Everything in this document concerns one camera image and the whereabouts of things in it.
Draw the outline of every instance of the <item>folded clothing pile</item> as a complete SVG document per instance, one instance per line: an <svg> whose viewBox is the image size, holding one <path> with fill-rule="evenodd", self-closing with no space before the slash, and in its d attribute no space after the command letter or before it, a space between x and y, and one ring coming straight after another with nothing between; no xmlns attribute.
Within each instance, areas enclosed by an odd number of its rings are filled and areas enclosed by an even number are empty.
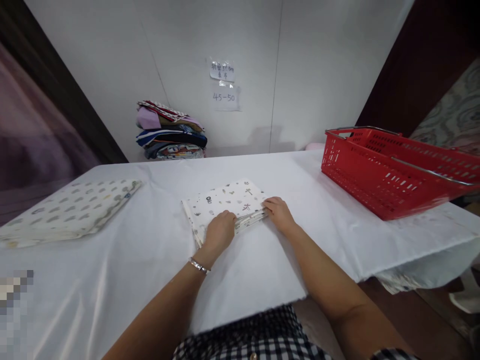
<svg viewBox="0 0 480 360"><path fill-rule="evenodd" d="M123 179L73 183L0 228L0 248L24 248L98 232L142 185Z"/></svg>
<svg viewBox="0 0 480 360"><path fill-rule="evenodd" d="M235 234L267 216L262 202L266 195L247 178L214 188L182 200L190 221L193 237L199 248L205 242L207 227L221 212L228 210L237 217Z"/></svg>
<svg viewBox="0 0 480 360"><path fill-rule="evenodd" d="M143 131L136 137L147 159L203 158L207 146L204 128L187 114L156 101L139 101L136 124Z"/></svg>

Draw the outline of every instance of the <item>handwritten sign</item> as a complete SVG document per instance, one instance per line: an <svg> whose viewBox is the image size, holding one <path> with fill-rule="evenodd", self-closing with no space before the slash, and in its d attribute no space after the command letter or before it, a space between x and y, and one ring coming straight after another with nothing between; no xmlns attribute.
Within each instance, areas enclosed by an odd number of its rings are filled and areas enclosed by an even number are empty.
<svg viewBox="0 0 480 360"><path fill-rule="evenodd" d="M239 86L219 81L211 84L210 105L215 111L242 111Z"/></svg>
<svg viewBox="0 0 480 360"><path fill-rule="evenodd" d="M210 58L209 63L210 77L213 79L228 81L233 83L235 81L235 63L234 61L213 60Z"/></svg>

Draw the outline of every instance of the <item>bangle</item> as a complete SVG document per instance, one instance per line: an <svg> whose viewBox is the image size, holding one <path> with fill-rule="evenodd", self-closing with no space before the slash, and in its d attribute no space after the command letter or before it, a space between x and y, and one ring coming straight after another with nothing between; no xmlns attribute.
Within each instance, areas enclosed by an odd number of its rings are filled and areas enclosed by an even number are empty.
<svg viewBox="0 0 480 360"><path fill-rule="evenodd" d="M207 268L203 267L202 265L200 265L198 262L196 262L193 258L189 258L188 261L190 262L190 264L192 264L194 267L196 267L198 270L200 271L203 271L205 273L205 275L208 275L210 270L208 270Z"/></svg>

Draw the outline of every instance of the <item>red plastic basket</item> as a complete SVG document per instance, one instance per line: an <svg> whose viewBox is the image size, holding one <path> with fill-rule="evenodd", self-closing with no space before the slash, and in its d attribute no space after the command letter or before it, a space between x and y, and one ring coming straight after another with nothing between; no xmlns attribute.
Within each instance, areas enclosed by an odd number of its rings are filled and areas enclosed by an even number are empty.
<svg viewBox="0 0 480 360"><path fill-rule="evenodd" d="M474 182L480 177L478 156L371 126L325 134L321 171L382 220L417 214L480 189Z"/></svg>

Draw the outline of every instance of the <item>white tablecloth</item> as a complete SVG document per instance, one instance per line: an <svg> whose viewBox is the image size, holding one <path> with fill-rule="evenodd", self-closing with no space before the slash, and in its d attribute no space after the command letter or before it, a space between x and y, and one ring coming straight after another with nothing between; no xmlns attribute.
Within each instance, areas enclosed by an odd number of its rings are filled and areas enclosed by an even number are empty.
<svg viewBox="0 0 480 360"><path fill-rule="evenodd" d="M479 236L480 219L450 203L381 221L321 173L322 155L315 150L102 165L82 175L81 181L129 178L144 185L97 234L0 252L0 276L34 270L33 285L22 294L26 314L14 330L24 351L32 359L103 356L195 252L180 200L243 177L282 197L296 221L357 282ZM290 245L263 220L235 237L213 267L190 331L305 295Z"/></svg>

